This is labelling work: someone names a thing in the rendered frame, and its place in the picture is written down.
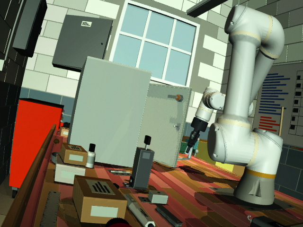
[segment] floor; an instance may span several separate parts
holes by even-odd
[[[106,169],[120,169],[119,166],[100,164],[95,167],[98,177],[106,177],[123,189],[127,176],[115,176]],[[275,197],[295,206],[293,209],[248,211],[227,198],[219,195],[211,188],[234,188],[240,177],[196,157],[191,160],[178,161],[177,168],[168,168],[153,163],[149,189],[165,191],[169,195],[167,209],[183,222],[182,227],[249,227],[247,216],[266,216],[284,226],[303,223],[303,202],[275,191]],[[138,196],[147,196],[142,192],[131,190]],[[13,199],[9,187],[9,177],[0,186],[0,224],[7,214]],[[171,225],[155,211],[155,204],[140,203],[153,218],[157,227]]]

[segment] cabinet door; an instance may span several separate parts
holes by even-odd
[[[155,152],[154,161],[176,167],[190,94],[190,87],[150,84],[137,146],[144,148],[144,137],[151,136],[148,149]],[[169,95],[182,95],[183,101]]]

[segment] window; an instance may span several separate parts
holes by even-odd
[[[109,60],[151,71],[154,81],[188,87],[198,33],[198,24],[126,0]]]

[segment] window pane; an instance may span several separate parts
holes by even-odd
[[[136,67],[141,40],[119,35],[113,62]]]
[[[174,19],[152,12],[146,38],[168,45],[173,23]]]
[[[152,77],[162,78],[167,48],[145,42],[143,46],[142,56],[139,68],[151,71]]]
[[[121,31],[142,37],[147,15],[148,10],[128,4]]]
[[[185,85],[190,55],[170,50],[165,80]]]
[[[191,52],[196,27],[177,20],[172,46]]]

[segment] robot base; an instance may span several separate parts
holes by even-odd
[[[275,179],[250,175],[244,171],[233,195],[246,202],[271,205],[275,199]]]

